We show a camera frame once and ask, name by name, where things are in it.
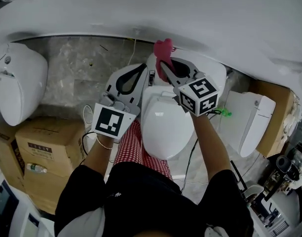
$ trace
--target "toilet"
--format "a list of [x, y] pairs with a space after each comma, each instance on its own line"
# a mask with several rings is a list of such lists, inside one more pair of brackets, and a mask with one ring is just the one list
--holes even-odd
[[27, 119], [43, 98], [48, 63], [23, 44], [0, 45], [0, 111], [12, 126]]
[[[177, 49], [171, 57], [191, 61], [200, 71], [209, 75], [219, 88], [221, 96], [226, 83], [226, 68], [204, 56]], [[148, 79], [142, 95], [141, 134], [149, 155], [167, 160], [177, 155], [188, 143], [194, 127], [189, 112], [185, 112], [173, 99], [173, 86], [161, 80], [155, 68], [156, 57], [147, 60], [148, 72], [155, 72], [153, 85]]]
[[266, 96], [252, 92], [230, 91], [225, 107], [231, 116], [222, 116], [222, 138], [242, 157], [249, 156], [258, 146], [276, 103]]

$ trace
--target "person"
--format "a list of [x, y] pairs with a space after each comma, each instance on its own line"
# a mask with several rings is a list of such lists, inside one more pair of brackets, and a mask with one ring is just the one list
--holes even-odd
[[206, 115], [192, 117], [209, 184], [199, 204], [181, 194], [167, 161], [148, 155], [140, 124], [122, 137], [104, 182], [113, 139], [98, 135], [71, 174], [55, 214], [58, 237], [250, 237], [253, 221], [227, 151]]

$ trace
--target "plaid pajama pants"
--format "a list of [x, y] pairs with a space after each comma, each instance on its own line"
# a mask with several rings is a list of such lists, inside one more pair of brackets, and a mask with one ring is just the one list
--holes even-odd
[[132, 161], [151, 168], [172, 179], [166, 160], [151, 157], [142, 144], [140, 123], [135, 120], [119, 142], [114, 165], [122, 161]]

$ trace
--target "cardboard box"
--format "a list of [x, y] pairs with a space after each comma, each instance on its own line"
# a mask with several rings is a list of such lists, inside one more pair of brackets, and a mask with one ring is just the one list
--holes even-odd
[[268, 127], [256, 149], [265, 157], [279, 154], [284, 146], [281, 140], [284, 133], [283, 122], [292, 110], [295, 94], [291, 89], [260, 80], [253, 81], [249, 91], [276, 102]]
[[25, 163], [18, 150], [15, 133], [26, 123], [10, 126], [5, 121], [0, 123], [0, 169], [9, 185], [25, 192]]
[[26, 164], [35, 163], [49, 173], [69, 177], [85, 158], [81, 120], [38, 118], [16, 132], [16, 141]]
[[39, 209], [55, 215], [59, 197], [68, 180], [68, 177], [60, 177], [50, 172], [38, 174], [26, 171], [24, 185], [27, 194]]

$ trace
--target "water bottle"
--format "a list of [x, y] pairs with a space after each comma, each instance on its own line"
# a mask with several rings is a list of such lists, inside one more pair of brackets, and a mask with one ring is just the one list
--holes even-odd
[[43, 166], [37, 165], [37, 164], [33, 164], [33, 163], [28, 163], [27, 169], [30, 171], [33, 171], [35, 173], [47, 173], [46, 168], [44, 168]]

